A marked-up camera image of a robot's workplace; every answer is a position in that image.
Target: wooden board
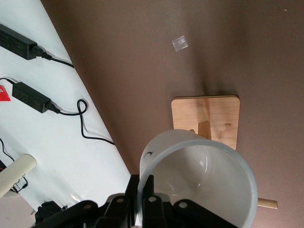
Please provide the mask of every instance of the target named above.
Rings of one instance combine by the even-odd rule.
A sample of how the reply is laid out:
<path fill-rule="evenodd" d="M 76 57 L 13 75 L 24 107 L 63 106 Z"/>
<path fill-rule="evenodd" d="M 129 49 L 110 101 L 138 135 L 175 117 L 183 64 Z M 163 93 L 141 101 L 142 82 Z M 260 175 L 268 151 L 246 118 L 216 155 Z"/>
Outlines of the wooden board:
<path fill-rule="evenodd" d="M 236 149 L 239 98 L 230 96 L 177 97 L 171 104 L 174 129 L 193 129 L 209 121 L 211 139 Z"/>

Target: red label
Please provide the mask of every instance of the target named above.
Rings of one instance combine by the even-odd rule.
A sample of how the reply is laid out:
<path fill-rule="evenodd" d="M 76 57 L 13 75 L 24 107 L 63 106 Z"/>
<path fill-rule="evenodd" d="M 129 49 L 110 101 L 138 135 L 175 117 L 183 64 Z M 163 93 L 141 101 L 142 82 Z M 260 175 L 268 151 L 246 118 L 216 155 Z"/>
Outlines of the red label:
<path fill-rule="evenodd" d="M 10 97 L 2 85 L 0 85 L 0 101 L 10 101 Z"/>

